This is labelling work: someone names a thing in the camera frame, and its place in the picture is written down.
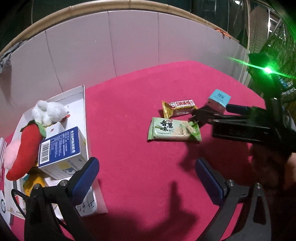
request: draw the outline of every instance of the green snack package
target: green snack package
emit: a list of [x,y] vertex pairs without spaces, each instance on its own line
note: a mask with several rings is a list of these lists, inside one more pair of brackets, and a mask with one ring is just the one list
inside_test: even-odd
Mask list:
[[152,117],[147,141],[155,139],[201,141],[202,137],[197,123],[186,120]]

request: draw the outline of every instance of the white tray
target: white tray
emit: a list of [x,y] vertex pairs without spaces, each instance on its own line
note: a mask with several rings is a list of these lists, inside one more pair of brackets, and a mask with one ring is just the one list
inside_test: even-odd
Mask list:
[[[65,128],[65,130],[68,130],[68,129],[71,129],[75,126],[78,126],[81,133],[83,134],[83,136],[86,139],[87,158],[89,158],[91,156],[91,151],[88,146],[88,140],[87,140],[87,134],[86,134],[84,86],[79,86],[79,87],[73,88],[71,90],[68,90],[66,92],[63,92],[61,94],[58,94],[58,95],[48,99],[47,101],[59,102],[59,103],[63,104],[64,106],[66,106],[67,110],[69,111],[70,117],[64,123],[62,123],[62,125]],[[31,111],[32,111],[32,109],[28,110],[27,112],[25,112],[22,115],[22,117],[17,125],[17,128],[14,132],[12,140],[20,138],[20,136],[21,136],[20,129],[23,128],[30,120],[33,119]],[[47,182],[47,184],[49,186],[55,186],[60,182],[60,180],[55,180],[51,177],[46,177],[45,181]],[[17,186],[18,190],[20,190],[20,191],[22,190],[19,180],[17,180],[13,185],[12,181],[9,181],[6,178],[4,178],[4,193],[5,193],[6,206],[7,206],[6,209],[10,210],[11,214],[24,219],[24,217],[20,214],[19,210],[17,209],[17,207],[11,197],[11,189],[13,189],[14,186],[15,187]],[[25,208],[23,202],[21,202],[20,206],[23,209]],[[78,213],[81,216],[86,216],[86,215],[90,215],[93,213],[107,213],[108,212],[97,179],[93,182],[90,190],[88,191],[86,197],[83,200],[83,203],[81,205],[76,206],[76,209],[78,210]],[[54,210],[54,212],[55,212],[56,216],[62,220],[62,215],[59,210],[59,207],[57,207]]]

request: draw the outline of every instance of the white plush toy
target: white plush toy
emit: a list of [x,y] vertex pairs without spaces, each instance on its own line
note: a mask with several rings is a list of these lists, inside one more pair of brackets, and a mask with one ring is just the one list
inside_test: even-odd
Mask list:
[[67,115],[65,106],[57,102],[37,101],[32,109],[32,116],[35,121],[42,123],[44,126],[61,121]]

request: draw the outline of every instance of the yellow object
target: yellow object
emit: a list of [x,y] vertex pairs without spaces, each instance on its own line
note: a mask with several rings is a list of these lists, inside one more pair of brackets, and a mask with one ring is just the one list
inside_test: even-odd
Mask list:
[[163,117],[169,119],[174,116],[187,115],[197,107],[193,100],[183,100],[167,103],[162,101],[163,104]]
[[67,163],[66,161],[64,161],[64,162],[60,162],[60,163],[58,163],[58,167],[59,167],[61,170],[64,170],[64,169],[70,168],[71,166],[70,166],[69,163]]
[[47,183],[45,180],[38,174],[31,174],[29,175],[28,179],[24,182],[23,188],[24,193],[27,196],[30,196],[32,188],[35,184],[39,183],[42,187],[47,187]]

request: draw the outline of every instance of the metal screw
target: metal screw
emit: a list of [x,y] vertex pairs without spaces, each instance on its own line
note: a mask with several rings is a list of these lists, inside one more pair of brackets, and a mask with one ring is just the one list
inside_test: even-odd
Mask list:
[[68,180],[61,180],[61,181],[59,182],[59,184],[60,184],[61,186],[66,186],[67,183],[68,183]]
[[228,180],[227,183],[228,183],[229,186],[234,186],[234,181],[233,180]]
[[258,189],[260,189],[260,188],[262,188],[262,185],[260,183],[256,183],[255,184],[255,187],[258,188]]
[[36,184],[33,186],[34,189],[38,189],[39,187],[40,187],[40,184],[39,184],[39,183],[36,183]]

